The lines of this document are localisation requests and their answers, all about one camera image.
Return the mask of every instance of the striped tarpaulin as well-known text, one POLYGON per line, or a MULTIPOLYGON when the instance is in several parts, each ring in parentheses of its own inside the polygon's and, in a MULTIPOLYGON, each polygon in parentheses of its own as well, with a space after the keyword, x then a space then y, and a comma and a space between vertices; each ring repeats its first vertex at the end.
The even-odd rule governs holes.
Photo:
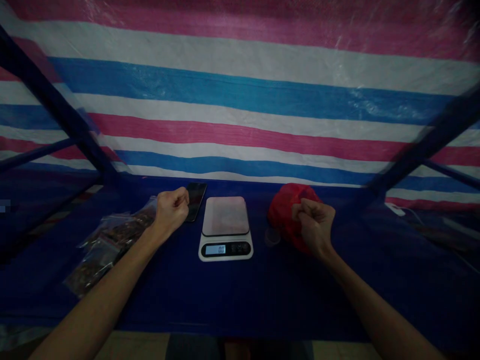
MULTIPOLYGON (((455 1, 10 5, 8 33, 38 48, 111 158, 141 175, 362 187, 480 79, 474 22, 455 1)), ((64 138, 7 73, 0 97, 3 157, 64 138)), ((473 126, 433 159, 480 177, 479 135, 473 126)), ((63 151, 47 163, 87 169, 80 159, 63 151)), ((405 207, 480 203, 423 166, 387 196, 405 207)))

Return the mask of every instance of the wrist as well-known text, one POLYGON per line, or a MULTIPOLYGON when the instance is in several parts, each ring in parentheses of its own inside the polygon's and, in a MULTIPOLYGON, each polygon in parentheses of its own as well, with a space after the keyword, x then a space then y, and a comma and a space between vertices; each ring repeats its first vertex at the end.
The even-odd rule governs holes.
POLYGON ((317 249, 317 258, 319 258, 325 265, 331 264, 338 257, 339 255, 331 244, 319 246, 317 249))
POLYGON ((167 229, 152 224, 145 229, 137 243, 142 243, 142 246, 156 252, 169 237, 170 234, 167 229))

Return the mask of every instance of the hand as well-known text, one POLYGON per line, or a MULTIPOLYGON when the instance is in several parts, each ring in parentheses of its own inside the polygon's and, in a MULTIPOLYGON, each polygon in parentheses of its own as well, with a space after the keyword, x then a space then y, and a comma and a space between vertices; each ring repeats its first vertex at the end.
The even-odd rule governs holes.
POLYGON ((312 254, 320 260, 334 252, 330 232, 335 217, 335 209, 329 205, 306 198, 291 208, 292 218, 301 222, 303 241, 312 254))
POLYGON ((189 214, 190 199, 189 192, 184 187, 161 192, 156 198, 155 221, 145 232, 161 246, 184 223, 189 214))

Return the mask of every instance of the blue metal frame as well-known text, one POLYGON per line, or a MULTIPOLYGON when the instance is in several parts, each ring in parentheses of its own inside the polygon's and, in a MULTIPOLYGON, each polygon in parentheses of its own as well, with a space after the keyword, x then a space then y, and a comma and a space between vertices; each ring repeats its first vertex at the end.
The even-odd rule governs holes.
POLYGON ((451 177, 452 179, 455 179, 465 185, 468 185, 474 189, 480 190, 480 180, 477 178, 464 174, 460 171, 457 171, 455 169, 452 169, 451 167, 437 164, 434 161, 425 159, 423 161, 423 165, 426 167, 429 167, 432 170, 438 171, 439 173, 442 173, 444 175, 447 175, 448 177, 451 177))
POLYGON ((0 162, 0 173, 3 173, 12 168, 18 167, 20 165, 26 164, 32 160, 39 159, 41 157, 44 157, 45 155, 68 148, 77 143, 78 143, 78 140, 68 138, 65 140, 57 141, 51 145, 42 146, 37 149, 10 157, 0 162))
POLYGON ((103 178, 108 181, 115 181, 118 177, 117 171, 90 135, 89 126, 81 115, 65 100, 1 26, 0 49, 2 50, 0 65, 5 66, 8 71, 23 81, 38 101, 51 113, 69 138, 79 140, 76 145, 102 174, 103 178))
POLYGON ((377 197, 384 197, 387 190, 424 164, 432 169, 435 167, 434 170, 437 171, 441 168, 441 173, 477 189, 478 180, 440 165, 435 166, 429 159, 479 119, 480 86, 477 85, 447 105, 443 113, 432 122, 433 129, 420 142, 402 154, 386 173, 377 176, 368 188, 377 197))
POLYGON ((118 182, 119 174, 113 167, 110 159, 102 151, 90 134, 90 128, 81 115, 59 93, 59 91, 43 75, 32 60, 15 44, 7 32, 0 26, 0 66, 11 72, 28 87, 38 101, 50 112, 52 117, 68 135, 68 139, 42 146, 40 148, 19 154, 0 161, 0 173, 18 167, 35 159, 52 154, 59 150, 76 145, 85 157, 99 171, 100 176, 89 182, 80 191, 75 192, 59 203, 55 208, 45 213, 38 221, 30 224, 11 244, 9 249, 2 249, 2 259, 9 259, 18 249, 23 249, 29 242, 26 234, 42 224, 46 219, 84 193, 94 184, 102 182, 118 182))

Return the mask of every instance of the forearm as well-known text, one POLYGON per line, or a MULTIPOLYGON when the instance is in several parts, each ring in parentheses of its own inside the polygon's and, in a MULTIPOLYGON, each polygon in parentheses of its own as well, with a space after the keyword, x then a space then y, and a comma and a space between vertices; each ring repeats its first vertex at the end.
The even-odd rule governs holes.
POLYGON ((113 330, 158 246, 147 229, 123 258, 52 331, 30 359, 93 359, 113 330))
POLYGON ((382 359, 444 359, 417 329, 332 250, 323 262, 343 288, 382 359))

